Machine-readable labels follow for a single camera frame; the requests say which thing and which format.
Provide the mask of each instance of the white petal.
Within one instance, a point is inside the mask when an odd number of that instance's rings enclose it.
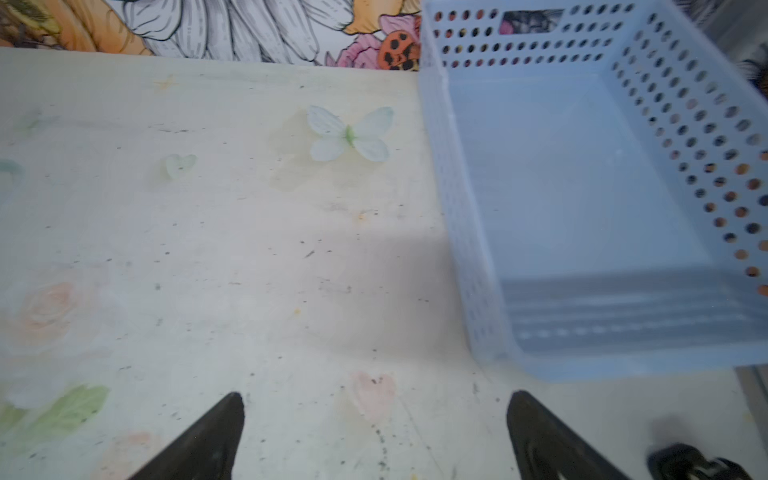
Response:
[[[213,60],[234,60],[230,10],[226,0],[206,0],[208,54]]]
[[[370,161],[387,161],[389,159],[389,150],[384,142],[378,138],[356,138],[352,140],[358,152]]]
[[[137,0],[124,2],[126,26],[136,35],[167,40],[181,21],[181,0]]]
[[[204,0],[184,0],[176,43],[187,58],[202,58],[208,37]]]
[[[310,154],[315,161],[331,161],[343,154],[348,146],[345,138],[324,137],[312,144]]]
[[[306,67],[313,67],[315,62],[312,60],[304,60],[292,48],[286,48],[288,54],[288,63],[291,65],[304,65]]]
[[[303,0],[306,14],[332,30],[343,30],[352,23],[352,2],[347,0]]]
[[[230,11],[230,18],[232,20],[232,49],[237,60],[260,63],[261,47],[256,37],[250,33],[237,12]]]
[[[265,2],[288,47],[304,60],[314,60],[320,47],[300,0],[265,0]]]
[[[381,137],[392,126],[395,111],[391,107],[377,108],[352,127],[355,137]]]
[[[264,0],[231,0],[231,4],[264,54],[275,63],[288,63],[285,44]]]
[[[176,45],[176,41],[172,38],[167,40],[145,38],[144,45],[158,57],[184,58],[184,52],[181,51],[181,48]]]
[[[312,105],[306,109],[306,119],[317,133],[324,137],[342,138],[346,133],[346,125],[336,115],[325,108]]]

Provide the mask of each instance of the black object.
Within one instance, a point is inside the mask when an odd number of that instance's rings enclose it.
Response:
[[[507,429],[522,480],[629,480],[530,393],[512,395]]]
[[[231,480],[244,423],[243,398],[229,393],[130,480]]]
[[[708,461],[698,449],[677,443],[648,457],[654,480],[750,480],[741,468],[725,458]]]
[[[526,391],[512,395],[507,428],[522,480],[629,480]],[[682,443],[649,456],[648,469],[654,480],[750,480],[740,465]]]

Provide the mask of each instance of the stain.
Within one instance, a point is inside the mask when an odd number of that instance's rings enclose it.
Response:
[[[355,372],[351,380],[346,391],[360,415],[373,424],[387,419],[397,393],[394,378],[384,374],[377,382],[365,372]]]
[[[166,78],[165,81],[154,81],[152,83],[157,85],[157,90],[158,91],[165,91],[168,88],[170,88],[171,85],[178,85],[178,83],[176,83],[174,81],[174,76],[173,75],[168,75],[168,78]]]
[[[118,436],[101,456],[91,480],[124,480],[165,446],[158,435],[134,432]]]

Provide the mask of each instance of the floral wallpaper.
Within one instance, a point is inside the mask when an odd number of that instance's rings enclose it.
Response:
[[[0,46],[419,69],[419,0],[0,0]]]

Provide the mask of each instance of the flower illustration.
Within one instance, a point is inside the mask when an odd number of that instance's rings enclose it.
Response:
[[[34,409],[56,399],[78,366],[108,353],[104,271],[56,266],[0,296],[0,400]]]
[[[384,40],[373,34],[358,35],[354,43],[339,53],[334,60],[326,55],[330,67],[373,68],[383,70],[419,69],[421,42],[419,15],[382,15],[379,18]]]

